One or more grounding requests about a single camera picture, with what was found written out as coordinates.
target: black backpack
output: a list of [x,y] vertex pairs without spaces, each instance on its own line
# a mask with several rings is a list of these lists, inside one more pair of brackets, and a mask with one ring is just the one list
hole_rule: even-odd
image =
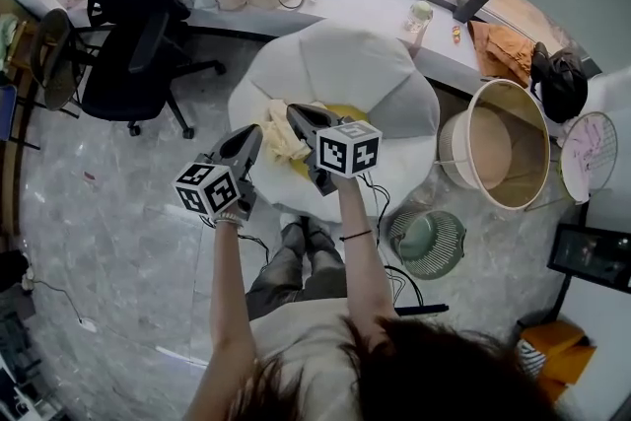
[[[532,54],[530,78],[530,91],[552,121],[565,123],[581,113],[588,99],[588,79],[576,51],[566,47],[548,56],[543,42],[538,42]],[[541,97],[534,91],[537,83],[541,83]]]

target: blue chair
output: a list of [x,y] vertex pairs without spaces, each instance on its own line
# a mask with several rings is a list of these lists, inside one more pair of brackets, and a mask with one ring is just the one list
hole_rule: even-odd
[[18,97],[18,89],[13,85],[0,86],[0,140],[15,142],[20,146],[27,146],[39,151],[39,146],[11,135],[16,105],[25,105],[24,99]]

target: laundry basket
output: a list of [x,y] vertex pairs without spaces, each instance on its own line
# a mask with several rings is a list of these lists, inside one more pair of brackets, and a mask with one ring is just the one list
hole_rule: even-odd
[[545,120],[520,85],[490,81],[466,111],[443,127],[439,159],[459,186],[480,189],[499,207],[523,209],[538,196],[548,175]]
[[410,274],[429,281],[443,277],[463,257],[465,232],[449,212],[403,210],[393,218],[388,238]]

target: chair armrest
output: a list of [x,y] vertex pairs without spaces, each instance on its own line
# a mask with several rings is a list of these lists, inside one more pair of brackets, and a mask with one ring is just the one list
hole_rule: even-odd
[[169,13],[166,11],[151,15],[138,39],[138,44],[136,44],[136,49],[129,62],[129,72],[131,74],[137,74],[149,68],[162,42],[168,22]]

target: white cushion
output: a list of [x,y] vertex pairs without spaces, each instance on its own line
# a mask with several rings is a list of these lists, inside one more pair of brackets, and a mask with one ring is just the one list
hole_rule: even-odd
[[[322,101],[353,105],[369,117],[375,110],[385,122],[387,113],[418,121],[414,128],[405,129],[405,135],[395,135],[404,138],[384,136],[379,164],[371,171],[374,182],[390,193],[390,214],[432,168],[440,113],[436,94],[402,48],[397,40],[342,29],[329,21],[280,37],[258,53],[233,91],[228,102],[231,128],[268,119],[270,99],[284,99],[288,104]],[[410,86],[419,87],[421,93],[410,94]],[[403,96],[422,96],[425,100],[419,104],[402,100]],[[337,192],[322,197],[289,164],[274,163],[264,145],[250,176],[259,195],[272,205],[324,221],[341,219]],[[376,207],[373,192],[362,182],[360,187],[369,216],[378,216],[384,199],[378,195]]]

